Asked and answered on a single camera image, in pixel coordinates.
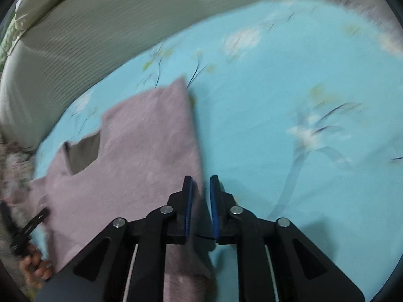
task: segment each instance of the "bed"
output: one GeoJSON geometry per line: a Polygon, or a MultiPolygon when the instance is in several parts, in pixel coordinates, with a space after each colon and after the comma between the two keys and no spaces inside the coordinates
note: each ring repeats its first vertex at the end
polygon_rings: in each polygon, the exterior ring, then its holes
{"type": "MultiPolygon", "coordinates": [[[[403,252],[402,164],[392,161],[402,149],[403,49],[391,37],[325,0],[267,0],[213,17],[141,53],[73,102],[41,143],[35,176],[63,142],[95,131],[107,108],[184,75],[204,184],[219,174],[258,217],[292,219],[370,300],[403,252]],[[309,134],[343,104],[320,136],[309,134]],[[300,137],[311,152],[301,165],[293,164],[300,137]]],[[[216,249],[212,259],[226,265],[217,269],[225,301],[235,252],[216,249]]]]}

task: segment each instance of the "pink cloth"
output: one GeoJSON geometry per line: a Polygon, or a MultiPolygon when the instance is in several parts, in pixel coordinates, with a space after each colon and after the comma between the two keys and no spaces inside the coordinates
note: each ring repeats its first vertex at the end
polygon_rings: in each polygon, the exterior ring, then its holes
{"type": "MultiPolygon", "coordinates": [[[[106,111],[95,161],[73,175],[62,146],[47,175],[30,182],[31,215],[44,206],[51,210],[47,226],[55,269],[64,267],[114,218],[133,221],[166,204],[171,193],[181,190],[186,175],[201,187],[201,163],[183,79],[106,111]]],[[[194,205],[192,218],[196,215],[194,205]]],[[[191,242],[167,247],[165,301],[201,300],[208,277],[191,242]]]]}

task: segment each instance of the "gray fabric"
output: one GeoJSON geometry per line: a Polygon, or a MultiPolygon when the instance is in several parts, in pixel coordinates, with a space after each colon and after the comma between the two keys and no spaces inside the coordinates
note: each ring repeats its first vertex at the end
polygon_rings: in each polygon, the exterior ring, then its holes
{"type": "Polygon", "coordinates": [[[0,82],[5,137],[37,148],[70,103],[118,66],[195,22],[254,1],[63,0],[7,59],[0,82]]]}
{"type": "MultiPolygon", "coordinates": [[[[201,185],[184,80],[133,96],[106,111],[97,158],[76,174],[71,170],[62,146],[46,177],[30,182],[25,198],[31,216],[45,206],[51,210],[46,225],[53,241],[50,259],[57,271],[114,218],[144,218],[165,205],[171,193],[181,190],[186,175],[201,185]]],[[[199,192],[195,199],[192,233],[203,201],[199,192]]],[[[204,298],[211,274],[195,252],[192,237],[185,246],[167,246],[165,301],[204,298]]]]}
{"type": "Polygon", "coordinates": [[[100,132],[83,138],[74,145],[65,143],[66,155],[73,175],[87,168],[98,158],[100,132]]]}

